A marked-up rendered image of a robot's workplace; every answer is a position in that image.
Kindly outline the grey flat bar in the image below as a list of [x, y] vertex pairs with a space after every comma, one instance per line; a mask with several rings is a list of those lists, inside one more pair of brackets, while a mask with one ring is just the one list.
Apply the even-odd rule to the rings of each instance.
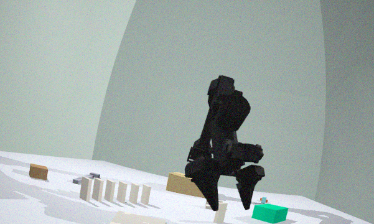
[[[94, 178], [94, 175], [86, 175], [85, 177], [88, 177], [89, 179], [93, 179]], [[73, 179], [73, 182], [72, 183], [74, 183], [74, 184], [81, 184], [81, 182], [82, 182], [82, 177], [78, 177], [78, 178], [75, 178], [75, 179]]]

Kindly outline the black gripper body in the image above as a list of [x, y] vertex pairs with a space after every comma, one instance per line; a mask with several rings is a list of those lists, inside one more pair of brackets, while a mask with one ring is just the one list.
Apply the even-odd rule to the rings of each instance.
[[[212, 147], [208, 149], [208, 152], [213, 154], [213, 158], [200, 156], [188, 163], [185, 167], [185, 177], [194, 178], [207, 172], [221, 172], [221, 175], [236, 177], [236, 180], [240, 183], [255, 176], [265, 176], [264, 168], [261, 166], [250, 165], [241, 169], [245, 162], [230, 159], [230, 156], [229, 162], [222, 162], [222, 148], [226, 139], [229, 139], [231, 144], [238, 142], [237, 138], [233, 136], [223, 136], [214, 139]], [[238, 143], [242, 144], [241, 142]]]

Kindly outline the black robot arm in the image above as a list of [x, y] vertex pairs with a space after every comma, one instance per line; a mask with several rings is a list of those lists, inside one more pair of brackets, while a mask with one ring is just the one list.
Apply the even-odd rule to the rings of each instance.
[[[208, 89], [209, 111], [200, 139], [191, 146], [187, 162], [189, 159], [197, 159], [200, 156], [211, 157], [208, 152], [211, 148], [210, 140], [223, 136], [236, 137], [236, 131], [240, 128], [246, 117], [250, 113], [251, 106], [243, 97], [243, 92], [235, 90], [234, 79], [220, 76], [212, 80]], [[222, 148], [222, 162], [234, 159], [243, 162], [254, 162], [255, 164], [264, 156], [261, 145], [231, 144], [229, 139], [225, 140]]]

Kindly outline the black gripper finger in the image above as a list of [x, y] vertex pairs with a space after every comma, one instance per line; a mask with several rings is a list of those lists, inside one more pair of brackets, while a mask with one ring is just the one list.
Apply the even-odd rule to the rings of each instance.
[[221, 172], [207, 172], [191, 179], [200, 189], [206, 201], [210, 204], [213, 211], [219, 209], [218, 206], [218, 180]]
[[243, 204], [243, 207], [245, 210], [250, 209], [251, 205], [251, 199], [253, 196], [253, 191], [255, 188], [255, 185], [258, 181], [261, 180], [262, 177], [253, 177], [251, 179], [248, 179], [246, 181], [240, 182], [236, 185], [238, 189], [238, 193], [240, 194], [241, 201]]

